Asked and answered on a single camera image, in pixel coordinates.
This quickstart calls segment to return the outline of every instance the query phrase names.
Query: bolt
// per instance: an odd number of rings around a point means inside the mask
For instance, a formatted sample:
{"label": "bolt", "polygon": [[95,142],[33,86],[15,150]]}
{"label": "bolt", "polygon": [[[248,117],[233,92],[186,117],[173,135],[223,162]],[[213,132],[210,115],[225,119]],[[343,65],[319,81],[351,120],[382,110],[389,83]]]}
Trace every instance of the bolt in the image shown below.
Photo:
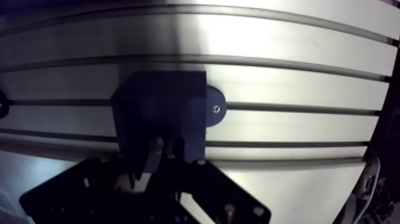
{"label": "bolt", "polygon": [[221,107],[218,105],[215,105],[212,107],[212,112],[214,112],[215,114],[219,113],[221,111]]}
{"label": "bolt", "polygon": [[253,212],[256,216],[260,217],[264,214],[264,209],[262,207],[254,207]]}
{"label": "bolt", "polygon": [[197,164],[203,166],[205,164],[205,160],[197,160]]}

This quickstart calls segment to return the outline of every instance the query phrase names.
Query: wire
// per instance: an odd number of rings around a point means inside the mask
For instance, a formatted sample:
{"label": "wire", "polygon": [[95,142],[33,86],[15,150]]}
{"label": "wire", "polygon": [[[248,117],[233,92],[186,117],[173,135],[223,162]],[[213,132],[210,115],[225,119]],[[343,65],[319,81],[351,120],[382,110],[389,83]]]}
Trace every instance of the wire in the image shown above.
{"label": "wire", "polygon": [[354,219],[353,224],[357,224],[358,221],[360,221],[361,217],[363,216],[363,214],[365,213],[365,211],[367,210],[368,206],[371,203],[372,197],[374,196],[375,193],[375,189],[376,189],[376,185],[378,183],[378,178],[379,178],[379,172],[380,172],[380,160],[378,158],[378,156],[376,156],[376,154],[370,150],[370,152],[372,153],[372,155],[374,155],[374,157],[376,158],[377,161],[377,169],[376,169],[376,175],[375,175],[375,182],[374,185],[372,186],[372,192],[370,195],[370,198],[368,199],[368,201],[364,204],[364,207],[361,209],[360,213],[358,214],[358,216]]}

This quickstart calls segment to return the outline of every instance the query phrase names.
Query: hole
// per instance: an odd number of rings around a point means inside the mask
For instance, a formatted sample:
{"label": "hole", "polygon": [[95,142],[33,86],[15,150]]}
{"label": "hole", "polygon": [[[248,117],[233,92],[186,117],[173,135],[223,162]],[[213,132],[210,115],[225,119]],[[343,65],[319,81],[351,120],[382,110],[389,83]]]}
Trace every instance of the hole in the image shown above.
{"label": "hole", "polygon": [[185,223],[187,221],[188,221],[188,217],[186,217],[185,215],[180,214],[180,215],[175,216],[176,223]]}
{"label": "hole", "polygon": [[264,209],[262,207],[254,207],[253,212],[256,216],[260,217],[264,214]]}
{"label": "hole", "polygon": [[89,180],[87,178],[84,178],[83,183],[85,184],[85,187],[89,187]]}

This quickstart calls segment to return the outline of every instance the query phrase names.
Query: brushed metal surface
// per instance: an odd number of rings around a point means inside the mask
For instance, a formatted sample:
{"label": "brushed metal surface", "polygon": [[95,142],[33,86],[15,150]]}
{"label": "brushed metal surface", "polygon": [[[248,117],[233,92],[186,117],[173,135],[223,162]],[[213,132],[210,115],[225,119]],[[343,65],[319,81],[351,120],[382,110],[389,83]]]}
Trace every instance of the brushed metal surface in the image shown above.
{"label": "brushed metal surface", "polygon": [[2,66],[105,55],[195,54],[314,63],[385,76],[392,74],[397,50],[303,24],[184,14],[64,24],[1,38],[0,46]]}
{"label": "brushed metal surface", "polygon": [[375,0],[356,0],[356,1],[334,1],[334,0],[300,0],[296,2],[290,1],[260,1],[260,0],[152,0],[152,1],[133,1],[133,2],[101,2],[100,4],[85,4],[77,7],[58,8],[56,10],[39,10],[34,12],[25,12],[23,16],[19,14],[6,15],[1,17],[6,23],[0,23],[0,29],[8,29],[12,27],[29,24],[41,20],[52,18],[109,10],[126,7],[135,7],[142,5],[190,5],[190,6],[223,6],[223,7],[239,7],[245,9],[257,9],[263,11],[285,13],[282,19],[295,18],[296,15],[302,15],[313,18],[315,21],[320,19],[321,25],[329,22],[356,27],[368,30],[371,33],[388,36],[398,39],[400,29],[396,25],[396,21],[400,19],[399,11],[388,4],[384,4]]}
{"label": "brushed metal surface", "polygon": [[[215,163],[266,205],[271,224],[331,224],[361,174],[364,163]],[[212,223],[189,195],[181,204],[201,223]]]}
{"label": "brushed metal surface", "polygon": [[[115,142],[96,142],[72,139],[45,138],[37,136],[0,133],[0,150],[48,158],[61,158],[79,161],[86,154],[103,155],[119,152]],[[207,146],[205,157],[209,160],[234,161],[277,161],[277,160],[316,160],[328,158],[360,158],[365,146],[330,147],[222,147]]]}
{"label": "brushed metal surface", "polygon": [[168,4],[229,5],[260,8],[307,15],[359,27],[374,33],[399,39],[400,11],[391,5],[375,0],[167,0]]}
{"label": "brushed metal surface", "polygon": [[271,161],[317,160],[325,158],[360,158],[367,147],[315,147],[315,148],[233,148],[207,147],[209,160]]}
{"label": "brushed metal surface", "polygon": [[109,99],[139,70],[202,70],[227,102],[381,110],[388,83],[333,74],[216,64],[110,64],[0,75],[9,99]]}
{"label": "brushed metal surface", "polygon": [[[345,142],[369,141],[378,117],[228,110],[207,128],[208,141]],[[115,136],[109,107],[12,106],[3,129]]]}

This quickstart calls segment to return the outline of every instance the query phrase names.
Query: metal pin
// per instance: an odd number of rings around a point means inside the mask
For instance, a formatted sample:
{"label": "metal pin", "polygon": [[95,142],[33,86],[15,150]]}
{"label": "metal pin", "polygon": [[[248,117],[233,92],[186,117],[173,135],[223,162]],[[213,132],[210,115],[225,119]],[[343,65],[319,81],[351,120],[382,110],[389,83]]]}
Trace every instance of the metal pin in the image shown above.
{"label": "metal pin", "polygon": [[164,148],[164,140],[161,137],[157,137],[152,141],[150,141],[149,143],[150,152],[156,155],[161,155],[163,153],[163,148]]}
{"label": "metal pin", "polygon": [[235,215],[235,207],[232,204],[226,204],[225,211],[227,214],[226,223],[231,224],[233,222],[233,216]]}
{"label": "metal pin", "polygon": [[197,160],[197,164],[203,166],[205,164],[205,160]]}

